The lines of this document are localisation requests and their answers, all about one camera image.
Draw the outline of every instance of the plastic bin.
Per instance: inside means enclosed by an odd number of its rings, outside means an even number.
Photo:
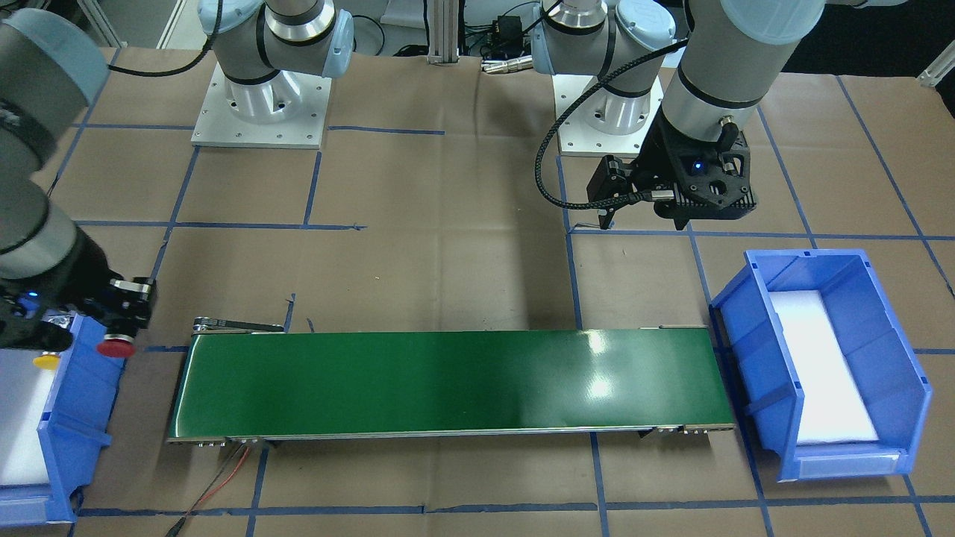
[[[738,359],[750,399],[746,414],[763,447],[781,458],[778,480],[909,473],[932,389],[865,252],[750,250],[745,258],[713,306]],[[817,291],[877,439],[798,441],[810,386],[803,386],[791,353],[805,341],[790,330],[794,341],[787,344],[774,306],[782,295],[775,293],[785,291]]]
[[[96,351],[105,329],[93,319],[75,318],[70,332],[75,343],[61,354],[55,374],[38,373],[37,352],[0,350],[0,419],[27,436],[35,429],[39,440],[21,436],[19,446],[11,446],[14,435],[4,431],[0,527],[75,522],[71,496],[93,479],[99,450],[110,443],[106,423],[125,360]]]

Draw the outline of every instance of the conveyor belt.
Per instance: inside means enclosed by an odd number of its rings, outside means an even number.
[[[170,441],[732,428],[706,329],[200,334]]]

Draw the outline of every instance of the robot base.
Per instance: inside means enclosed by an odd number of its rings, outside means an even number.
[[[217,65],[192,133],[193,145],[320,149],[329,108],[331,78],[295,74],[302,86],[302,111],[277,123],[244,121],[230,110],[225,75]]]
[[[557,116],[588,87],[593,76],[590,75],[554,75],[554,111]],[[660,79],[653,81],[650,89],[650,111],[647,119],[637,132],[626,136],[614,136],[598,131],[584,120],[586,107],[581,106],[561,125],[561,155],[567,157],[602,157],[612,154],[617,157],[636,157],[640,146],[647,136],[653,117],[663,100],[663,87]]]

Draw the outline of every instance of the floor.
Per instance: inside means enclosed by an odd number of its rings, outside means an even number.
[[[193,53],[105,54],[159,70]],[[706,437],[284,443],[257,446],[181,535],[955,535],[955,120],[934,92],[782,75],[746,128],[754,214],[675,231],[636,206],[600,231],[531,180],[553,120],[546,76],[356,57],[321,152],[193,148],[213,65],[112,74],[34,176],[115,269],[157,275],[160,301],[79,523],[0,536],[159,536],[200,495],[226,450],[163,443],[196,315],[293,332],[709,325],[744,250],[790,247],[871,257],[935,388],[910,477],[776,483],[776,455],[738,415]],[[544,175],[580,199],[594,167],[551,154]]]

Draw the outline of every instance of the blue plastic crate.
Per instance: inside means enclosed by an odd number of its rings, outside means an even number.
[[[862,250],[749,250],[713,300],[782,481],[907,474],[932,389]],[[877,440],[797,442],[805,392],[770,293],[818,291]]]
[[[61,354],[36,435],[48,477],[45,483],[0,485],[0,527],[75,522],[71,496],[93,480],[99,451],[110,444],[106,424],[116,401],[125,360],[107,358],[96,344],[105,329],[78,317],[70,327],[73,347]],[[8,368],[30,375],[36,352],[0,350]],[[0,413],[17,407],[15,395],[0,396]]]

